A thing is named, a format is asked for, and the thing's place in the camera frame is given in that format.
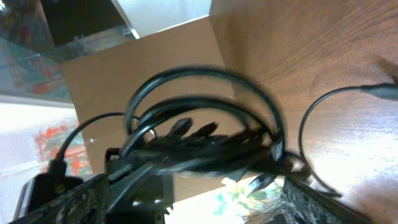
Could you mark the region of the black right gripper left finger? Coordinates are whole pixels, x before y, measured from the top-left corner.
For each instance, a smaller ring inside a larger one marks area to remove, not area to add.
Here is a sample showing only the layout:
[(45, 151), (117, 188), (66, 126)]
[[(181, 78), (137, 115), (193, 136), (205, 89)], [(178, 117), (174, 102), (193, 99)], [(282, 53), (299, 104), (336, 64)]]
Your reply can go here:
[(53, 201), (13, 220), (29, 223), (104, 223), (108, 211), (109, 181), (99, 174)]

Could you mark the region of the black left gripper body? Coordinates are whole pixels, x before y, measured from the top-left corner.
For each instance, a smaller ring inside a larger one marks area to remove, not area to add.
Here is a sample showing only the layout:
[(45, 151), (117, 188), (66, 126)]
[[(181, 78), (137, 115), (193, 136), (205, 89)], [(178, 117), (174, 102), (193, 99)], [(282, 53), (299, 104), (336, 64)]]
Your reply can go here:
[(172, 175), (156, 175), (146, 161), (120, 158), (120, 149), (106, 150), (104, 167), (110, 184), (110, 203), (105, 223), (165, 224), (173, 209)]

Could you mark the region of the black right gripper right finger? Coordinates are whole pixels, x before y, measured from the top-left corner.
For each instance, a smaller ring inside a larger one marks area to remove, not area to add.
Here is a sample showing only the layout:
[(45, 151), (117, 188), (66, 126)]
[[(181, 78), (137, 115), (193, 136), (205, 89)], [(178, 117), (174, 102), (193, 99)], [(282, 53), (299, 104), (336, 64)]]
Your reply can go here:
[(372, 221), (304, 183), (287, 177), (276, 202), (245, 216), (244, 223), (366, 224)]

